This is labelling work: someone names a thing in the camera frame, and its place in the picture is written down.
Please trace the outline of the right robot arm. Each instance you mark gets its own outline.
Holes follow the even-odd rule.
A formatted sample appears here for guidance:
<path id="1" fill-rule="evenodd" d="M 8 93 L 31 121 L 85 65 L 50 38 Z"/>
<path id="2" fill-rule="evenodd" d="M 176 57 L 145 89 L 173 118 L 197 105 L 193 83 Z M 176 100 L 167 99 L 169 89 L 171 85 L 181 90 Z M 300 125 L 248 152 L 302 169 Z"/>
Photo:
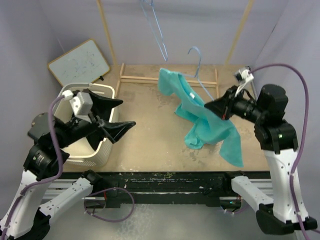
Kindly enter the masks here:
<path id="1" fill-rule="evenodd" d="M 222 183 L 223 192 L 228 196 L 239 194 L 255 211 L 258 226 L 266 235 L 316 230 L 317 220 L 304 206 L 298 170 L 294 168 L 298 138 L 295 128 L 284 119 L 289 100 L 286 91 L 266 84 L 257 100 L 245 99 L 246 89 L 239 94 L 236 91 L 234 85 L 204 106 L 224 121 L 236 115 L 254 124 L 255 137 L 269 166 L 273 195 L 267 196 L 243 173 L 230 173 Z"/>

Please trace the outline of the teal t shirt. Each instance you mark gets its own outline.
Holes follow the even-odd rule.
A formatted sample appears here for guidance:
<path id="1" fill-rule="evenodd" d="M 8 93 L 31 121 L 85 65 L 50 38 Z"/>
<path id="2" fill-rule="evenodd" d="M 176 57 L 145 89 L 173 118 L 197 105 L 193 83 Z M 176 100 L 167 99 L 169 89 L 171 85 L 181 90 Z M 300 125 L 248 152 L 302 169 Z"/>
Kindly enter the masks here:
<path id="1" fill-rule="evenodd" d="M 205 102 L 195 91 L 186 86 L 181 88 L 173 86 L 174 93 L 180 104 L 175 110 L 175 114 L 193 123 L 192 128 L 184 137 L 185 145 L 190 149 L 201 149 L 205 144 L 216 145 L 222 143 L 219 154 L 229 164 L 242 168 L 243 155 L 241 146 L 241 136 L 235 125 L 230 120 L 222 120 L 217 115 L 204 107 Z"/>

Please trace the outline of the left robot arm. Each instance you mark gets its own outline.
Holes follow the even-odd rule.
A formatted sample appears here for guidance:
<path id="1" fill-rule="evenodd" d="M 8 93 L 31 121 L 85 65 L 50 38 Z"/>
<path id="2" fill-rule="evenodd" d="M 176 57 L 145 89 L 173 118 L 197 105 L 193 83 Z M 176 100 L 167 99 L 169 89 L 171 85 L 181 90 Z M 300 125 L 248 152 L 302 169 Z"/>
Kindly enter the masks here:
<path id="1" fill-rule="evenodd" d="M 3 240 L 42 240 L 59 216 L 80 199 L 98 196 L 105 181 L 87 170 L 63 193 L 43 203 L 50 184 L 63 173 L 69 158 L 64 148 L 90 135 L 118 142 L 133 121 L 110 122 L 110 112 L 121 99 L 104 97 L 89 89 L 66 90 L 37 115 L 28 131 L 33 146 L 23 165 L 19 188 L 7 213 L 0 221 Z"/>

